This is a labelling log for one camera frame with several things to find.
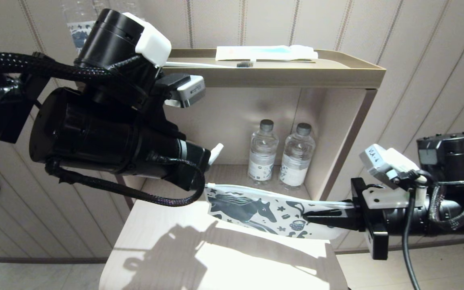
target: black cylindrical actuator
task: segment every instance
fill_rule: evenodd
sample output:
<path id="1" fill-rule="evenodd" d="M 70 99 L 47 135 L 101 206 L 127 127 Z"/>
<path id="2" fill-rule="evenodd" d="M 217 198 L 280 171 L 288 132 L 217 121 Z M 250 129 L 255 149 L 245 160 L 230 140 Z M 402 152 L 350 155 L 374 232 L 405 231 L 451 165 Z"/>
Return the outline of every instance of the black cylindrical actuator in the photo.
<path id="1" fill-rule="evenodd" d="M 457 217 L 464 210 L 464 188 L 457 186 L 459 192 L 454 191 L 441 202 L 439 218 L 442 221 Z M 385 226 L 390 235 L 402 235 L 405 228 L 405 213 L 407 209 L 382 209 Z M 429 196 L 425 198 L 424 206 L 413 209 L 410 235 L 436 236 L 445 234 L 464 234 L 464 225 L 457 230 L 447 231 L 429 220 Z"/>
<path id="2" fill-rule="evenodd" d="M 420 167 L 447 184 L 464 183 L 464 132 L 416 140 Z"/>
<path id="3" fill-rule="evenodd" d="M 135 20 L 118 11 L 103 9 L 74 63 L 81 67 L 109 68 L 130 57 L 140 56 L 135 48 L 143 31 L 144 27 Z M 120 72 L 129 83 L 128 91 L 117 91 L 103 83 L 87 86 L 84 95 L 98 103 L 109 103 L 109 99 L 116 98 L 141 110 L 159 72 L 160 68 L 143 57 L 137 64 Z"/>
<path id="4" fill-rule="evenodd" d="M 58 88 L 42 104 L 33 124 L 30 157 L 41 163 L 59 157 L 62 166 L 165 178 L 176 167 L 152 165 L 148 156 L 156 152 L 181 158 L 180 143 L 146 126 L 131 108 L 118 115 L 78 91 Z"/>

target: white plastic bracket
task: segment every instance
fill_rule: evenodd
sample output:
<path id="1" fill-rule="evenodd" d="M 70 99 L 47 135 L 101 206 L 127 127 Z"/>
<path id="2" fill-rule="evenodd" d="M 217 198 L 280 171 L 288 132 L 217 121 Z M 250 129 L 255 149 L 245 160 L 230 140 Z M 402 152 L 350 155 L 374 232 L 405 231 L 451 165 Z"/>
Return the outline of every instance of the white plastic bracket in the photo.
<path id="1" fill-rule="evenodd" d="M 216 158 L 220 155 L 221 153 L 221 150 L 223 149 L 223 144 L 221 143 L 218 143 L 216 145 L 216 147 L 214 147 L 211 151 L 210 151 L 210 157 L 209 157 L 209 165 L 212 165 L 214 163 L 214 161 L 216 161 Z"/>
<path id="2" fill-rule="evenodd" d="M 362 194 L 369 209 L 400 209 L 407 207 L 409 203 L 409 193 L 401 188 L 370 187 L 365 189 Z M 417 188 L 414 207 L 423 206 L 426 195 L 427 187 Z"/>
<path id="3" fill-rule="evenodd" d="M 123 13 L 126 17 L 134 20 L 144 27 L 144 30 L 136 45 L 136 53 L 142 54 L 156 68 L 166 64 L 171 53 L 171 42 L 153 25 L 138 18 L 131 13 Z"/>

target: wooden shelf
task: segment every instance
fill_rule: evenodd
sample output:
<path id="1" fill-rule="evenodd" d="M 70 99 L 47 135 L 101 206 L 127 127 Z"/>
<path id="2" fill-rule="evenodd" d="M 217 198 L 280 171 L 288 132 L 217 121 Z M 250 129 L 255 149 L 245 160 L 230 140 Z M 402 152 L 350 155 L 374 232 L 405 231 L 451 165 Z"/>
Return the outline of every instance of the wooden shelf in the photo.
<path id="1" fill-rule="evenodd" d="M 316 50 L 311 61 L 258 61 L 235 68 L 239 61 L 216 61 L 216 50 L 172 50 L 169 61 L 219 64 L 232 68 L 164 68 L 166 73 L 201 75 L 207 87 L 379 88 L 385 69 L 341 52 Z"/>
<path id="2" fill-rule="evenodd" d="M 280 172 L 280 166 L 274 167 L 272 180 L 263 186 L 255 185 L 253 180 L 248 178 L 247 169 L 248 165 L 213 165 L 211 169 L 205 174 L 205 182 L 243 185 L 296 198 L 310 199 L 309 193 L 307 192 L 307 189 L 304 185 L 302 185 L 302 187 L 297 191 L 289 191 L 280 185 L 280 183 L 278 183 L 278 173 Z M 146 181 L 142 190 L 147 193 L 169 198 L 182 198 L 189 195 L 188 192 L 167 181 L 151 178 Z"/>

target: water bottle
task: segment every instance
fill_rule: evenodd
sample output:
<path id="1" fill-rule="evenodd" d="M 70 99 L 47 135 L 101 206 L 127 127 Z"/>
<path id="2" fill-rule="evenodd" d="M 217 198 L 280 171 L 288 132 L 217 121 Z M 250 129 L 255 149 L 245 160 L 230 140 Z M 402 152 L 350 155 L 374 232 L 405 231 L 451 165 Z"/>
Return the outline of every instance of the water bottle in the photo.
<path id="1" fill-rule="evenodd" d="M 252 134 L 250 143 L 248 176 L 255 184 L 263 185 L 271 180 L 277 146 L 278 137 L 273 132 L 273 121 L 261 121 L 260 130 Z"/>
<path id="2" fill-rule="evenodd" d="M 279 179 L 286 189 L 299 189 L 304 183 L 316 143 L 311 137 L 311 125 L 300 123 L 296 133 L 286 139 Z"/>
<path id="3" fill-rule="evenodd" d="M 61 3 L 72 41 L 80 53 L 99 13 L 110 8 L 109 0 L 61 0 Z"/>
<path id="4" fill-rule="evenodd" d="M 121 13 L 130 12 L 142 20 L 146 20 L 144 9 L 140 5 L 140 0 L 113 0 L 112 9 Z"/>

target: beige wall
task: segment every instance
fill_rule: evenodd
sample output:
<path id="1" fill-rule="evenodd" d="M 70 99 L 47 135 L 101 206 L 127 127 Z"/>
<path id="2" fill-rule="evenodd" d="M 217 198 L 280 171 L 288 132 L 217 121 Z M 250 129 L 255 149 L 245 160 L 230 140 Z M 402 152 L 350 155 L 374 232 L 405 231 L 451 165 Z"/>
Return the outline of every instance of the beige wall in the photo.
<path id="1" fill-rule="evenodd" d="M 464 130 L 462 0 L 140 0 L 140 4 L 147 20 L 175 48 L 303 44 L 346 52 L 388 70 L 331 200 L 350 194 L 349 178 L 369 178 L 357 157 L 368 145 L 394 147 L 416 161 L 416 138 Z M 59 2 L 0 0 L 0 51 L 41 51 L 71 63 L 76 53 Z M 50 81 L 41 100 L 66 85 L 72 84 Z M 58 185 L 42 165 L 29 160 L 27 140 L 36 113 L 16 145 L 0 143 L 0 257 L 105 257 L 129 211 L 120 196 Z M 341 250 L 364 247 L 357 233 L 333 244 Z"/>

